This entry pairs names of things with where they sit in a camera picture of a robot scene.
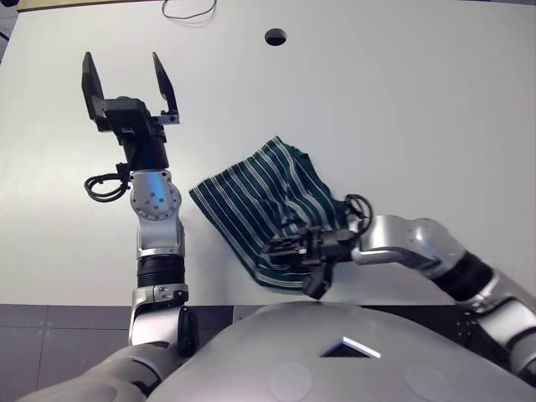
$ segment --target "tabletop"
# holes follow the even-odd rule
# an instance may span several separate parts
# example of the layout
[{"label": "tabletop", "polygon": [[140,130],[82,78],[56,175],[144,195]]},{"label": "tabletop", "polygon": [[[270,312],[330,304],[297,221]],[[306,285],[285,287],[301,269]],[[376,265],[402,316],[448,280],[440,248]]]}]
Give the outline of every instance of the tabletop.
[{"label": "tabletop", "polygon": [[[186,15],[209,0],[170,2]],[[137,218],[127,198],[92,201],[83,182],[122,149],[89,120],[91,51],[106,97],[165,107],[183,194],[191,303],[266,304],[295,294],[255,284],[188,196],[274,136],[308,152],[337,198],[378,214],[442,222],[473,253],[536,292],[535,8],[454,0],[221,0],[178,23],[160,2],[22,13],[0,67],[0,303],[128,305]],[[265,33],[286,32],[270,46]],[[443,304],[397,265],[340,265],[326,300]]]}]

